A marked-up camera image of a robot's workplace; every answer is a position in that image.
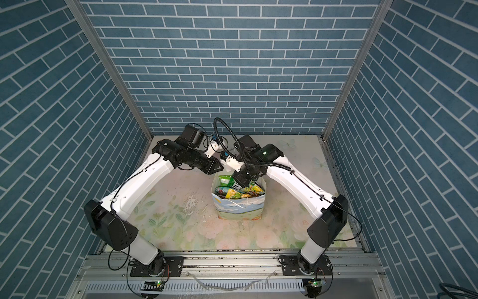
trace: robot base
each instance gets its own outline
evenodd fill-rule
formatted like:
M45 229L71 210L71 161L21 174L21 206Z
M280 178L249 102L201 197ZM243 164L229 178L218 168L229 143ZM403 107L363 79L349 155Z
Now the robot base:
M310 273L305 273L298 263L298 258L296 255L281 255L279 256L279 262L282 265L282 275L284 276L297 276L297 275L314 275L315 270L318 270L318 275L332 275L332 266L330 260L327 256L321 255L319 259L312 265L312 271Z
M167 256L164 259L164 267L166 269L169 266L169 277L179 277L181 276L181 271L183 270L183 262L184 257L182 256ZM167 273L161 273L157 275L152 275L151 272L148 270L147 266L141 264L137 261L131 261L131 273L130 277L157 277L158 275L163 275L164 277L168 277Z

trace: floral tablecloth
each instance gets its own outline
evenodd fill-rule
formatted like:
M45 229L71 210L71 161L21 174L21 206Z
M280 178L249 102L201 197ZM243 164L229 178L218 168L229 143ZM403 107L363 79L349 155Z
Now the floral tablecloth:
M320 144L314 135L254 136L264 146L272 143L309 179L337 195ZM262 219L220 219L211 197L213 176L200 170L175 169L162 179L135 208L128 221L162 250L301 248L313 222L305 208L279 183L266 177L267 194ZM347 224L338 238L352 237ZM338 241L332 247L356 247Z

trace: brick wall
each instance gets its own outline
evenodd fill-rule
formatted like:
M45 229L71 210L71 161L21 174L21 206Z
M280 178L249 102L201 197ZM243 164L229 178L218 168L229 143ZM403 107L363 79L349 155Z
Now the brick wall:
M478 287L477 16L395 0L329 141L399 298Z
M85 201L146 139L62 0L0 7L0 298L56 298L99 244Z
M316 134L379 1L82 3L155 134L216 116L239 133Z

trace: metal vent grille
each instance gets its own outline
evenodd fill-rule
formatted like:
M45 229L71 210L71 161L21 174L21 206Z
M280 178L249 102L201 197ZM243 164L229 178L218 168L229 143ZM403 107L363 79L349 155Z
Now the metal vent grille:
M142 289L142 293L156 294L156 291L148 291L153 288L144 284L145 281L132 281L130 287L137 293ZM248 285L250 279L208 279L203 282L209 286L220 288L242 288ZM301 292L304 291L304 286L301 279L269 279L267 281L260 281L253 284L247 291L242 289L234 290L232 292ZM207 289L199 285L192 279L169 281L165 284L161 294L174 295L178 293L188 294L212 294L224 292L216 289ZM86 293L130 293L126 281L90 281L86 288Z

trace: black mounting plate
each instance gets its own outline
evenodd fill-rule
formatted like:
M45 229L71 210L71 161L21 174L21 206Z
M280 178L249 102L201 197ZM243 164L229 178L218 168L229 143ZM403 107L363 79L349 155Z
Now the black mounting plate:
M306 275L300 270L296 255L281 255L279 262L282 264L282 275L284 276ZM328 257L321 255L316 261L316 265L319 268L319 276L322 276L322 271L323 275L332 275L332 266Z
M165 267L169 265L169 277L178 277L181 276L181 271L183 270L184 257L182 256L165 256L164 260L166 261ZM152 277L148 273L143 272L140 267L131 267L130 277Z

